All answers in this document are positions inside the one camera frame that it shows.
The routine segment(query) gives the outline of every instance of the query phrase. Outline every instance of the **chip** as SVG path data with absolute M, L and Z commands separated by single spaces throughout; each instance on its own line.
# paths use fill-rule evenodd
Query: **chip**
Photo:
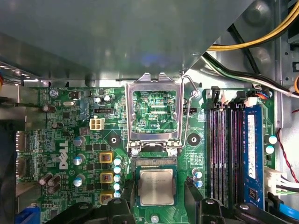
M 53 219 L 55 216 L 57 216 L 57 210 L 51 210 L 50 211 L 50 218 Z
M 113 172 L 107 170 L 100 173 L 100 183 L 113 183 Z
M 93 145 L 94 150 L 100 150 L 100 144 L 95 144 Z
M 63 112 L 62 113 L 62 118 L 63 119 L 70 119 L 70 113 L 69 112 Z
M 113 191 L 103 191 L 100 194 L 100 203 L 103 204 L 103 202 L 109 198 L 113 198 Z
M 86 168 L 87 168 L 87 170 L 93 170 L 93 164 L 88 164 L 88 165 L 86 166 Z
M 62 136 L 64 137 L 69 136 L 69 132 L 62 132 Z
M 100 163 L 112 163 L 113 154 L 111 152 L 100 153 Z
M 85 150 L 86 151 L 92 151 L 93 150 L 93 146 L 92 145 L 86 145 L 85 146 Z
M 257 191 L 253 190 L 252 188 L 249 188 L 249 197 L 251 197 L 254 200 L 258 200 Z
M 140 205 L 173 205 L 173 182 L 173 169 L 140 170 L 140 184 L 138 185 Z
M 106 144 L 101 144 L 101 150 L 107 150 L 107 145 Z
M 94 165 L 94 169 L 101 169 L 101 164 L 100 163 L 96 163 Z
M 100 189 L 102 189 L 102 184 L 100 184 L 100 183 L 95 183 L 95 184 L 94 184 L 94 189 L 96 189 L 96 190 L 100 190 Z
M 88 184 L 86 188 L 87 190 L 93 190 L 93 184 Z
M 76 92 L 76 91 L 71 92 L 71 93 L 70 93 L 70 97 L 71 97 L 72 99 L 80 99 L 80 97 L 81 97 L 81 93 L 80 93 L 80 92 Z

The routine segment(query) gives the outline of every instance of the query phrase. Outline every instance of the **metal panel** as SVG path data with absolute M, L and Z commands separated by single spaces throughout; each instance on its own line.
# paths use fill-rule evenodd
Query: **metal panel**
M 50 78 L 188 69 L 253 0 L 2 0 L 3 60 Z

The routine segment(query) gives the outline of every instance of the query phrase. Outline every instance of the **black wire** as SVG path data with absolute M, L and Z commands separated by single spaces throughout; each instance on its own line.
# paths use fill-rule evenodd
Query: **black wire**
M 232 37 L 236 43 L 245 43 L 244 39 L 241 37 L 239 31 L 237 30 L 237 28 L 235 27 L 234 24 L 232 24 L 228 28 L 228 32 L 232 35 Z M 250 65 L 252 67 L 253 72 L 257 73 L 257 74 L 261 74 L 249 48 L 242 48 L 241 50 L 242 50 L 243 54 L 247 57 Z
M 217 67 L 219 67 L 221 70 L 225 71 L 228 74 L 236 75 L 237 77 L 247 77 L 247 78 L 254 78 L 254 79 L 262 80 L 264 82 L 270 83 L 271 85 L 273 85 L 281 90 L 284 90 L 287 92 L 290 91 L 289 89 L 285 88 L 284 86 L 280 85 L 279 83 L 277 83 L 277 82 L 273 81 L 272 79 L 270 79 L 266 76 L 263 76 L 261 74 L 230 70 L 230 69 L 224 67 L 224 65 L 222 65 L 220 62 L 218 62 L 215 58 L 213 58 L 207 52 L 203 54 L 203 57 L 206 60 L 208 60 L 209 62 L 211 62 L 212 64 L 215 64 Z
M 286 186 L 281 186 L 281 185 L 276 185 L 276 187 L 284 189 L 284 190 L 288 190 L 288 191 L 293 191 L 293 192 L 298 192 L 299 193 L 299 188 L 291 188 L 291 187 L 286 187 Z

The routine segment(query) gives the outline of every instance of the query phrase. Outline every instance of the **screw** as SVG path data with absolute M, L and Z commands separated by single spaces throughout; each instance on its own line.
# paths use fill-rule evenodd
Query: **screw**
M 207 203 L 207 204 L 214 204 L 214 201 L 213 201 L 212 199 L 207 199 L 207 200 L 206 200 L 206 203 Z
M 240 208 L 243 209 L 243 210 L 249 210 L 250 207 L 248 205 L 241 204 Z
M 56 98 L 56 97 L 58 97 L 58 91 L 57 90 L 50 90 L 49 95 L 52 98 Z
M 139 150 L 137 148 L 131 149 L 131 156 L 136 157 L 139 154 Z
M 177 156 L 178 155 L 178 150 L 176 148 L 172 148 L 169 150 L 169 155 L 170 156 Z
M 157 215 L 152 215 L 150 218 L 152 223 L 158 223 L 159 222 L 159 217 Z

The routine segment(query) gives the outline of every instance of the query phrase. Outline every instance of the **white wire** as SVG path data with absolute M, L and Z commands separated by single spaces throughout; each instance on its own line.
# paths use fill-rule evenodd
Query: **white wire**
M 220 74 L 221 76 L 225 76 L 225 75 L 223 75 L 223 74 L 221 74 L 207 59 L 205 59 L 205 57 L 201 57 L 202 58 L 202 60 L 205 62 L 205 63 L 207 63 L 207 65 L 213 70 L 213 71 L 215 71 L 217 74 Z M 238 78 L 236 78 L 236 79 L 241 79 L 241 80 L 246 80 L 246 81 L 249 81 L 249 82 L 251 82 L 251 83 L 256 83 L 256 84 L 260 84 L 260 85 L 264 85 L 264 86 L 267 86 L 267 87 L 269 87 L 269 88 L 271 88 L 271 89 L 273 89 L 273 90 L 276 90 L 276 91 L 278 91 L 278 92 L 280 92 L 280 93 L 282 93 L 282 94 L 284 94 L 284 95 L 286 95 L 286 96 L 289 96 L 289 97 L 294 97 L 294 98 L 299 98 L 299 96 L 297 96 L 297 95 L 295 95 L 295 94 L 292 94 L 292 93 L 290 93 L 289 91 L 284 91 L 284 90 L 282 90 L 282 89 L 280 89 L 280 88 L 277 88 L 277 87 L 275 87 L 275 86 L 273 86 L 273 85 L 271 85 L 270 83 L 268 83 L 268 82 L 265 82 L 265 81 L 262 81 L 262 80 L 259 80 L 259 79 L 255 79 L 255 78 L 248 78 L 248 77 L 238 77 Z

